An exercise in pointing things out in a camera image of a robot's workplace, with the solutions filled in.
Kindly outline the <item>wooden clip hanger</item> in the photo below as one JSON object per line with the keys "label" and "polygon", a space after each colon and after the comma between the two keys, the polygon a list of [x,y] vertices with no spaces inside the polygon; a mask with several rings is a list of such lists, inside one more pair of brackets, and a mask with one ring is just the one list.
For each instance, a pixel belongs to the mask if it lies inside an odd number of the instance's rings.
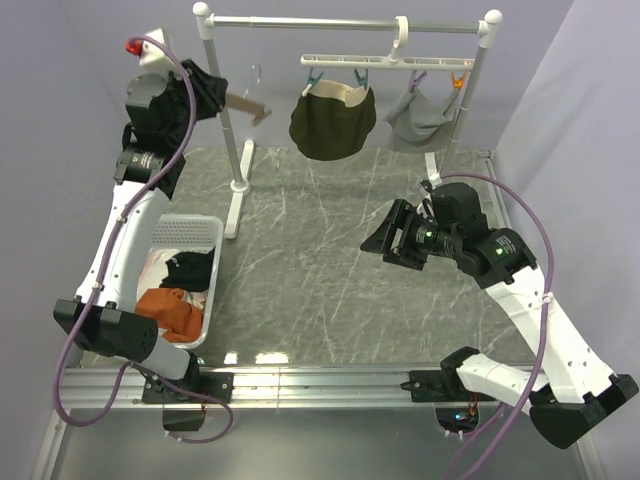
{"label": "wooden clip hanger", "polygon": [[236,93],[228,88],[225,95],[226,107],[250,115],[251,125],[254,127],[272,114],[269,106],[251,97],[251,93],[254,93],[260,85],[261,78],[262,67],[259,64],[253,64],[246,76],[242,91]]}

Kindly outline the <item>grey underwear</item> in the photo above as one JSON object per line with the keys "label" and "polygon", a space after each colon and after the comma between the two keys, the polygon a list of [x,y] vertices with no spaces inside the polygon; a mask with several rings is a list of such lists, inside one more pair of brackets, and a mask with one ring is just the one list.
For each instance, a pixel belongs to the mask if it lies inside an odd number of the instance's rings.
{"label": "grey underwear", "polygon": [[458,100],[458,90],[452,90],[440,104],[431,103],[417,87],[406,90],[384,117],[391,128],[387,147],[407,154],[434,151],[432,144],[453,124]]}

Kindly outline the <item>olive green underwear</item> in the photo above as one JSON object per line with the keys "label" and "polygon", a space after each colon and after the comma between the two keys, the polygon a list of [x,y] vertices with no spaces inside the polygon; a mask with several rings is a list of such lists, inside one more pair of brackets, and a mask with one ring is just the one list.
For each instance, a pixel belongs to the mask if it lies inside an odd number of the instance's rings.
{"label": "olive green underwear", "polygon": [[321,162],[358,153],[377,122],[371,87],[319,80],[291,113],[289,136],[306,158]]}

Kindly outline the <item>black underwear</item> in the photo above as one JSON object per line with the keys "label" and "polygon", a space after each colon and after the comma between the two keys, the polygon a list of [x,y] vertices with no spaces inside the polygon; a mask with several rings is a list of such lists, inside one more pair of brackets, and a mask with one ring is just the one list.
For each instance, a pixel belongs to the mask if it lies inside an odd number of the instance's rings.
{"label": "black underwear", "polygon": [[208,253],[179,252],[165,261],[167,275],[160,287],[204,292],[209,288],[213,264],[214,250]]}

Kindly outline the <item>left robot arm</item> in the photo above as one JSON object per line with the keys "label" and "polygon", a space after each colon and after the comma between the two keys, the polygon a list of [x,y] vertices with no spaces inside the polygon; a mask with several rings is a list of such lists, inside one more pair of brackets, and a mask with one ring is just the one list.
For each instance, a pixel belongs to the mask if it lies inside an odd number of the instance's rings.
{"label": "left robot arm", "polygon": [[184,168],[188,135],[196,121],[223,109],[228,86],[191,59],[181,65],[186,80],[145,73],[129,83],[129,121],[108,221],[85,279],[72,299],[56,302],[53,317],[68,335],[67,347],[138,364],[166,378],[177,401],[189,402],[202,386],[192,356],[166,340],[155,320],[135,311],[139,276]]}

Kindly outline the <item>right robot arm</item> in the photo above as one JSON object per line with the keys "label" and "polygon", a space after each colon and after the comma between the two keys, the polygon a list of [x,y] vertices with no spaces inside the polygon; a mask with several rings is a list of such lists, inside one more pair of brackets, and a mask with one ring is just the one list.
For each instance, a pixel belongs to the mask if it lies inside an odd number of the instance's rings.
{"label": "right robot arm", "polygon": [[639,392],[636,381],[615,373],[580,335],[550,288],[522,237],[491,228],[471,186],[436,188],[414,206],[393,202],[381,225],[360,246],[386,263],[420,271],[429,257],[455,262],[509,317],[526,344],[542,356],[529,373],[473,347],[447,356],[436,374],[413,371],[402,389],[415,402],[452,402],[477,394],[523,412],[551,445],[566,449]]}

